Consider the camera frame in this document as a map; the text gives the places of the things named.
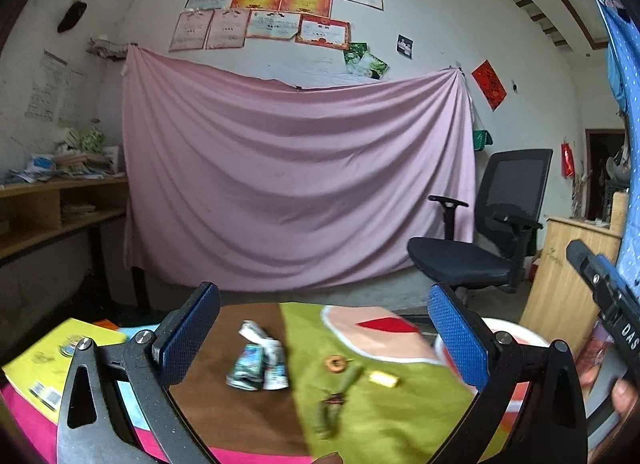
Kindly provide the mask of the person's right hand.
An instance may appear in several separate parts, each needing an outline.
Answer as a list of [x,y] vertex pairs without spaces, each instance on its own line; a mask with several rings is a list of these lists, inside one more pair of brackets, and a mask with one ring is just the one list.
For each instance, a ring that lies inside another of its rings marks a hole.
[[579,377],[585,399],[588,462],[618,459],[639,440],[639,392],[630,377],[593,366]]

